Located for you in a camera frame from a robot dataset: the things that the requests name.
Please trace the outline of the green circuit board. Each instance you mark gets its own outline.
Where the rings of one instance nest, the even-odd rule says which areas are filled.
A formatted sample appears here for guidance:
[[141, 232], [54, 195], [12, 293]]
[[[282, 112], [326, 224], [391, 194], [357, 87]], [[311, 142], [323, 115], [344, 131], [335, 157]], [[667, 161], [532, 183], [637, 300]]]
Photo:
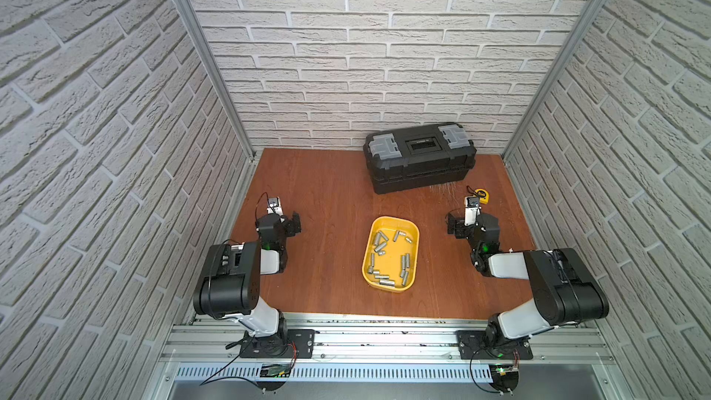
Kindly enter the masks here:
[[261, 379], [281, 379], [291, 375], [292, 368], [289, 365], [270, 364], [260, 368], [259, 377]]
[[495, 365], [492, 366], [492, 377], [494, 379], [513, 379], [518, 378], [520, 370], [515, 366]]

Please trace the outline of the yellow plastic tray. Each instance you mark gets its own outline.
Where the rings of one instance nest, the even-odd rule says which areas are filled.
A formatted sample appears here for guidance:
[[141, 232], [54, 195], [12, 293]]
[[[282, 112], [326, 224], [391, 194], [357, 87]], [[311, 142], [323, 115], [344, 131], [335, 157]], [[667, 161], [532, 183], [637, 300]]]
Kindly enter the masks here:
[[417, 275], [420, 230], [415, 223], [383, 216], [372, 223], [362, 276], [373, 288], [402, 294]]

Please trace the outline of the black plastic toolbox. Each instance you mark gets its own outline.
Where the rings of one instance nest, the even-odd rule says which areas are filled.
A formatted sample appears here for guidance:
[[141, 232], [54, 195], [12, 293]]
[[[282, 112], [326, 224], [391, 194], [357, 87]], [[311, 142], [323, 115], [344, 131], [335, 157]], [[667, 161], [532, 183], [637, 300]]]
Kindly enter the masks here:
[[446, 122], [371, 133], [363, 146], [376, 194], [462, 181], [477, 149], [458, 123]]

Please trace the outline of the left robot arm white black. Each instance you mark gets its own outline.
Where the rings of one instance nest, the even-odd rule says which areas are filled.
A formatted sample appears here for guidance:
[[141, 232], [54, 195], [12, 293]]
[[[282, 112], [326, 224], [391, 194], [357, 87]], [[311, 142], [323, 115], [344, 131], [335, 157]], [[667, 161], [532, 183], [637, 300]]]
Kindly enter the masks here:
[[235, 322], [246, 329], [240, 346], [250, 357], [294, 355], [283, 313], [260, 296], [263, 275], [283, 273], [288, 262], [287, 239], [301, 233], [298, 213], [268, 213], [256, 221], [258, 238], [243, 244], [213, 244], [194, 289], [198, 315]]

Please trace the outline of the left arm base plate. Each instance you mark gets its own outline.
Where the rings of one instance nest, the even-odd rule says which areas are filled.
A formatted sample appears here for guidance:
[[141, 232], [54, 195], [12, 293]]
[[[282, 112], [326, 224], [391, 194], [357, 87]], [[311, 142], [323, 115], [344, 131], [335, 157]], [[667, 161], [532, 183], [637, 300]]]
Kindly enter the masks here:
[[245, 333], [239, 356], [241, 359], [311, 359], [316, 332], [311, 329], [288, 330], [269, 337], [253, 337]]

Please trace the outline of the aluminium rail frame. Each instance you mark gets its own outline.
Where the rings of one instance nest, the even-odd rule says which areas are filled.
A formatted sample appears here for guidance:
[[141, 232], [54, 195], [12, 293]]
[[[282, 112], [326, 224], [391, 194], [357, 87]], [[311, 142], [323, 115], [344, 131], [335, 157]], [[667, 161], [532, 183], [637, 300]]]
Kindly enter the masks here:
[[[246, 330], [232, 322], [198, 316], [170, 329], [159, 351], [157, 366], [144, 391], [145, 399], [166, 399], [180, 381], [214, 383], [477, 383], [493, 388], [492, 366], [511, 365], [520, 370], [520, 382], [533, 377], [536, 367], [553, 372], [544, 392], [571, 391], [567, 370], [582, 368], [594, 376], [592, 387], [605, 399], [630, 399], [624, 381], [600, 331], [592, 325], [561, 327], [529, 340], [533, 360], [463, 360], [455, 333], [482, 331], [482, 320], [398, 318], [342, 314], [288, 313], [289, 330], [316, 332], [311, 359], [241, 359], [238, 343]], [[261, 379], [263, 365], [292, 368], [281, 379]]]

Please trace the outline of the yellow tape measure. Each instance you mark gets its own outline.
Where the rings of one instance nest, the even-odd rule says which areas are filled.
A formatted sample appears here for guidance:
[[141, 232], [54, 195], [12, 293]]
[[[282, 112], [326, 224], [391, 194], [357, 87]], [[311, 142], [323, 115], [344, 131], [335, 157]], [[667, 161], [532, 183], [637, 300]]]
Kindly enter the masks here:
[[482, 188], [473, 189], [470, 186], [467, 186], [467, 191], [471, 196], [477, 197], [482, 205], [487, 205], [489, 203], [490, 196], [486, 190]]

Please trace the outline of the silver sockets in tray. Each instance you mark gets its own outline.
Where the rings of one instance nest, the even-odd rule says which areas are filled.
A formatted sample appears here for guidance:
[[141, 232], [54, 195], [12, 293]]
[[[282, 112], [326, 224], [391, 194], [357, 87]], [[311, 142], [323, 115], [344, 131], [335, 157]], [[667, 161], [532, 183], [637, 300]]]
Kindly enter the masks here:
[[363, 264], [367, 283], [377, 289], [403, 293], [415, 276], [416, 238], [404, 229], [376, 229]]

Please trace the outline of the left green circuit board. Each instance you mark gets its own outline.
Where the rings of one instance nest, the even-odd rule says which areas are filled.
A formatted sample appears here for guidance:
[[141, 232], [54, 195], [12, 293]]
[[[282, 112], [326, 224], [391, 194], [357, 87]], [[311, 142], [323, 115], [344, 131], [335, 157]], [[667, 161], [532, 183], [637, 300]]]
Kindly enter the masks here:
[[281, 379], [291, 375], [292, 368], [289, 365], [270, 364], [260, 368], [259, 377], [261, 379]]

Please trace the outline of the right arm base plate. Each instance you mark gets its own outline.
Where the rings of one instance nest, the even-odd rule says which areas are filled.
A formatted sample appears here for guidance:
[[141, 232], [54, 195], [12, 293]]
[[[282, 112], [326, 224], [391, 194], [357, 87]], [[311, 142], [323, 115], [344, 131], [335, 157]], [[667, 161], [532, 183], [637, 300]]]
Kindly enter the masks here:
[[486, 331], [464, 330], [455, 333], [459, 355], [463, 360], [533, 360], [529, 341], [491, 338]]

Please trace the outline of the right green circuit board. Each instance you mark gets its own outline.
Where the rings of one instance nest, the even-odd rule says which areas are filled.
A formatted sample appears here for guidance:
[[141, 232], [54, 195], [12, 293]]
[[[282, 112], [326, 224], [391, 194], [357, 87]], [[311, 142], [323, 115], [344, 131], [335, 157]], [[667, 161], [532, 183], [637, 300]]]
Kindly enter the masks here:
[[494, 379], [513, 379], [518, 378], [520, 370], [515, 366], [495, 365], [492, 366], [492, 377]]

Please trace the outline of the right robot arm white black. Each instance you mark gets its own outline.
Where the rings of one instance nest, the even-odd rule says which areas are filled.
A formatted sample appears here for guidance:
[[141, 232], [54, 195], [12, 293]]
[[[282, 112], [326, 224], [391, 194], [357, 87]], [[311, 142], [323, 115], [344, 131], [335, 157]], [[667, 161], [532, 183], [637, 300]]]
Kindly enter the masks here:
[[575, 249], [505, 252], [496, 217], [449, 214], [446, 222], [449, 234], [468, 242], [471, 262], [482, 276], [527, 281], [533, 294], [518, 307], [490, 317], [482, 331], [458, 331], [463, 359], [531, 360], [529, 340], [534, 335], [608, 315], [607, 296]]

